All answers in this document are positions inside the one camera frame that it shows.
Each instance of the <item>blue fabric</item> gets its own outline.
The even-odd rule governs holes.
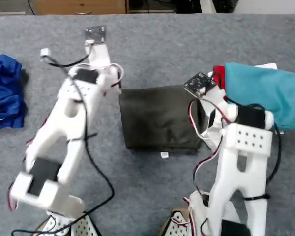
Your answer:
[[[19,86],[21,68],[15,59],[0,55],[0,129],[24,126],[26,106]]]
[[[227,63],[225,83],[230,99],[242,105],[259,103],[274,113],[280,130],[295,129],[295,73]]]

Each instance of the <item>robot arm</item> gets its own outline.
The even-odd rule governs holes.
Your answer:
[[[203,200],[198,191],[190,195],[188,234],[206,236],[263,236],[266,227],[265,195],[267,159],[270,157],[273,114],[269,111],[228,104],[225,93],[206,75],[199,73],[185,83],[198,98],[207,116],[215,110],[213,125],[202,133],[204,142],[216,150],[222,138],[215,184]],[[237,168],[238,159],[247,157],[246,170]],[[240,190],[248,213],[247,226],[240,223],[229,201]]]
[[[115,85],[121,75],[110,63],[105,30],[105,27],[85,30],[85,48],[90,64],[81,63],[69,70],[70,77],[64,80],[54,108],[26,150],[25,170],[18,174],[10,190],[12,198],[67,218],[78,218],[84,211],[84,202],[68,194],[85,148],[86,124],[85,108],[72,78],[83,96],[88,121],[93,120],[108,90],[120,92],[119,86]],[[44,56],[48,50],[44,49],[41,53]],[[68,140],[63,163],[45,156],[60,137]]]

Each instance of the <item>gray carpet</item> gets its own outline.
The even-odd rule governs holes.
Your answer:
[[[124,88],[148,88],[185,82],[198,71],[215,64],[236,61],[247,64],[276,62],[295,71],[295,15],[131,15],[131,16],[22,16],[0,17],[0,54],[21,62],[29,73],[25,98],[29,111],[22,129],[0,130],[0,236],[14,228],[34,229],[46,217],[44,211],[21,204],[10,213],[6,192],[22,168],[25,141],[31,138],[52,109],[64,80],[62,72],[39,60],[39,51],[50,47],[60,62],[84,55],[82,29],[108,26],[112,62],[125,69]],[[104,236],[155,236],[173,207],[185,207],[182,197],[194,190],[192,170],[209,155],[205,146],[198,155],[129,151],[124,146],[116,97],[102,102],[90,132],[97,163],[111,179],[115,198],[92,215]],[[269,171],[277,155],[277,139],[269,159]],[[50,153],[65,155],[64,142]],[[282,165],[268,188],[267,236],[295,236],[295,131],[283,137]],[[216,161],[199,173],[198,183],[209,190]],[[108,187],[86,156],[72,183],[72,194],[87,208],[109,195]],[[240,214],[243,202],[234,197]]]

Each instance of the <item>dark green cloth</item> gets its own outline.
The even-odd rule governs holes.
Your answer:
[[[188,117],[193,97],[183,85],[124,89],[119,96],[121,121],[128,149],[196,151],[201,140]],[[192,108],[199,124],[199,103]]]

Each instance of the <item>teal cloth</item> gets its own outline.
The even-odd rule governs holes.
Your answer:
[[[280,130],[295,129],[295,73],[232,62],[225,65],[225,83],[230,99],[259,103],[274,113]]]

